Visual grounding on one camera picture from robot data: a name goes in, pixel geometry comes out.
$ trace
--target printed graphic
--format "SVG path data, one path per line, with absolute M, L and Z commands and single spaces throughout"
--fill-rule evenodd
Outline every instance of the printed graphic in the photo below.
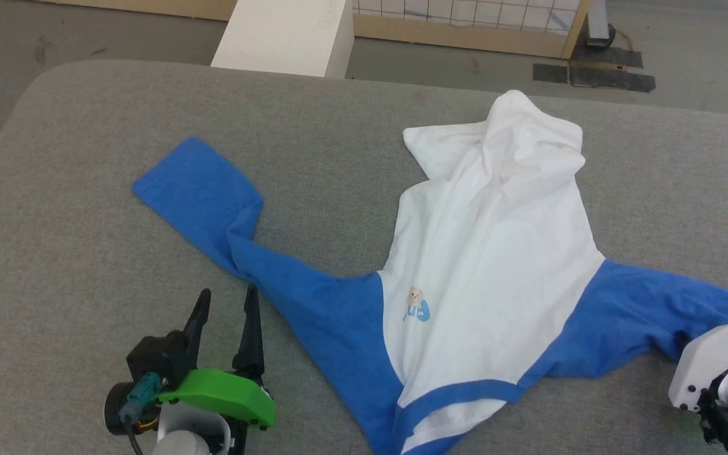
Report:
M 404 320 L 407 317 L 416 317 L 420 322 L 426 322 L 431 317 L 431 311 L 428 310 L 428 303 L 423 300 L 423 291 L 412 288 L 409 293 L 409 297 L 406 300 L 408 306 L 406 308 L 406 314 L 404 314 Z

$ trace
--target green bracket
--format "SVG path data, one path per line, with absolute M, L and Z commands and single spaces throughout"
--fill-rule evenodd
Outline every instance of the green bracket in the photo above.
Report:
M 261 427 L 273 427 L 277 413 L 274 400 L 255 381 L 213 368 L 191 370 L 178 389 L 161 392 L 156 398 L 182 400 L 190 406 Z

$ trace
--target wooden board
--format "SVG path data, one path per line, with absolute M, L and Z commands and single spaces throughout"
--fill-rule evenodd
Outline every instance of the wooden board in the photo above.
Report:
M 574 51 L 574 45 L 578 42 L 581 29 L 583 29 L 583 22 L 586 20 L 586 15 L 589 14 L 589 7 L 592 6 L 592 0 L 581 0 L 580 6 L 578 6 L 578 12 L 574 16 L 574 22 L 572 22 L 572 28 L 569 29 L 569 36 L 566 37 L 566 43 L 564 44 L 563 51 L 560 57 L 563 60 L 569 60 L 572 57 Z
M 178 15 L 228 21 L 237 0 L 35 0 L 96 8 L 127 9 L 163 15 Z M 501 28 L 457 27 L 445 23 L 353 15 L 356 37 L 409 43 L 436 44 L 511 54 L 568 59 L 572 55 L 592 0 L 581 0 L 569 35 L 522 32 Z
M 551 33 L 458 27 L 446 23 L 370 15 L 353 15 L 353 30 L 356 37 L 554 58 L 561 58 L 567 39 L 563 35 Z

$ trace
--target gray table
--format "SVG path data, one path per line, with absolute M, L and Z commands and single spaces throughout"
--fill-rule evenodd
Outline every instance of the gray table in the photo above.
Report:
M 202 288 L 200 365 L 229 368 L 245 283 L 130 192 L 178 142 L 204 139 L 266 197 L 257 241 L 350 276 L 384 263 L 398 196 L 424 178 L 401 130 L 481 121 L 495 96 L 131 61 L 42 75 L 0 135 L 0 453 L 129 453 L 103 426 L 106 392 Z M 606 256 L 728 288 L 728 116 L 534 101 L 584 129 L 578 185 Z M 262 317 L 278 426 L 248 452 L 369 452 L 268 303 Z M 645 355 L 599 380 L 544 380 L 453 453 L 723 453 L 670 408 L 673 368 Z

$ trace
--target concrete floor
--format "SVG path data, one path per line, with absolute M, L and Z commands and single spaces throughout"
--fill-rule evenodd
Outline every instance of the concrete floor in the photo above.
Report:
M 380 40 L 355 41 L 347 76 L 728 113 L 728 12 L 609 3 L 609 17 L 642 52 L 642 72 L 656 78 L 653 92 L 539 83 L 531 80 L 532 63 L 546 59 Z M 224 27 L 193 18 L 0 0 L 0 129 L 44 70 L 93 58 L 210 64 Z

